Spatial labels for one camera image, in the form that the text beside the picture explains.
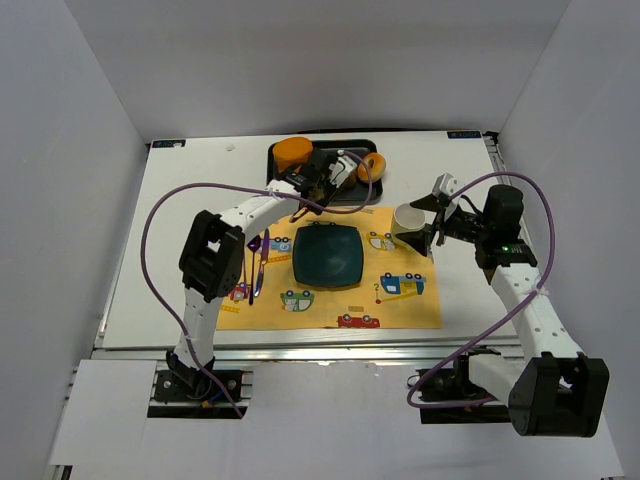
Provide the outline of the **metal tongs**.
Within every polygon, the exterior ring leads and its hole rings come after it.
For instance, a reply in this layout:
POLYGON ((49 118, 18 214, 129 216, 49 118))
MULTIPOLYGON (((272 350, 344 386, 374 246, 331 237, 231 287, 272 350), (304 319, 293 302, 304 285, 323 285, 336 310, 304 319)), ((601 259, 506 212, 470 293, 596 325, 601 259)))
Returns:
POLYGON ((302 191, 298 210, 289 217, 288 221, 290 223, 296 223, 309 213, 315 215, 320 215, 321 213, 337 213, 338 210, 331 208, 330 203, 344 189, 343 184, 338 186, 328 180, 322 180, 317 184, 309 185, 302 191))

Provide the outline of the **pale green mug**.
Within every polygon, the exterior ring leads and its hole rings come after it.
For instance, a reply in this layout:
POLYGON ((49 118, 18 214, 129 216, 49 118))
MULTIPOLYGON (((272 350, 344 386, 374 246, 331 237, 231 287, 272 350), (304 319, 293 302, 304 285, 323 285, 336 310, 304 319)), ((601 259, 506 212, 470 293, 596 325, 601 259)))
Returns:
POLYGON ((392 240, 399 246, 409 249, 410 246, 401 240, 398 235, 420 231, 426 223, 426 215, 423 210, 412 207, 409 203, 397 206, 392 214, 391 229, 392 240))

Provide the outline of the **brown croissant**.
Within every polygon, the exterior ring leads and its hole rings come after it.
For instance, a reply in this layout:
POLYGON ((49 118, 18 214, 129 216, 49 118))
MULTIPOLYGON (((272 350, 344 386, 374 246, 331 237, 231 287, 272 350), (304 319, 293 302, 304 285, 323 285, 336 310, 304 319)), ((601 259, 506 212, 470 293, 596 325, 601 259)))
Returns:
POLYGON ((357 182, 358 182, 358 174, 357 174, 357 171, 354 170, 351 172, 349 177, 345 180, 343 184, 343 189, 350 190, 357 184, 357 182))

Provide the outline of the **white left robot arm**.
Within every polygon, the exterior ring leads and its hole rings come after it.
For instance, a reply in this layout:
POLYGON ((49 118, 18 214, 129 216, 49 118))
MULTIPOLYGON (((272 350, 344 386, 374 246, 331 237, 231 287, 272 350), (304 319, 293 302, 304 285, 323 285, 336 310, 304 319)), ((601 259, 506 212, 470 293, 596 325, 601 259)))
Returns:
POLYGON ((196 215, 179 259, 185 293, 181 336, 167 364, 196 398, 213 381, 213 337, 222 301, 239 282, 249 241, 299 209, 319 213, 342 189, 359 161, 350 154, 314 149, 306 163, 272 179, 266 191, 213 214, 196 215))

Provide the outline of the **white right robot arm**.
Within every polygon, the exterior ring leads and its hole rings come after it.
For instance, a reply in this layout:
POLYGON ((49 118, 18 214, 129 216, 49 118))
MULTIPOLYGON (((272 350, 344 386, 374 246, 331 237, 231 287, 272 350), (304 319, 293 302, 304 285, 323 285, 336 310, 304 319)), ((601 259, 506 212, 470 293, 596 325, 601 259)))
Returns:
POLYGON ((437 367, 421 375, 410 389, 421 394, 416 408, 457 413, 499 402, 521 436, 594 436, 609 369, 603 360, 583 352, 543 292, 547 276, 521 236, 522 192, 494 185, 483 208, 467 212, 458 204, 462 188, 450 175, 439 177, 431 194, 410 204, 433 212, 433 222, 398 237, 421 254, 447 238, 474 246, 476 263, 514 326, 525 365, 516 366, 474 339, 440 363, 453 367, 444 379, 435 379, 437 367))

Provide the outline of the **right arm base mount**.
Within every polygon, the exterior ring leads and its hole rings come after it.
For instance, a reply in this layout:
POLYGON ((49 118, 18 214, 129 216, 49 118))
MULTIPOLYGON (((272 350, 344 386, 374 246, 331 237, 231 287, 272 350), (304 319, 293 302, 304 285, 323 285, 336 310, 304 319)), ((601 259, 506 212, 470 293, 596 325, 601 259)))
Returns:
MULTIPOLYGON (((486 346, 475 347, 455 359, 450 366, 435 372, 418 389, 418 399, 423 403, 460 403, 489 398, 489 394, 469 380, 468 365, 472 355, 500 353, 486 346)), ((447 406, 442 409, 420 411, 422 425, 507 424, 508 409, 499 403, 481 406, 447 406)))

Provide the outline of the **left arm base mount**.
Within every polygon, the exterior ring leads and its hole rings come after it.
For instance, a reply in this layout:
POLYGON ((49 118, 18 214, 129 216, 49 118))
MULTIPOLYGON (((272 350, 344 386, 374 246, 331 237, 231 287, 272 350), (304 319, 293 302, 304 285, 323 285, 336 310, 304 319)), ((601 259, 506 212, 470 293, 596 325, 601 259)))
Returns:
MULTIPOLYGON (((214 370, 242 415, 248 409, 251 394, 251 372, 240 369, 214 370)), ((156 372, 152 384, 147 417, 150 419, 239 420, 227 396, 211 378, 196 376, 195 387, 189 386, 168 367, 156 372)))

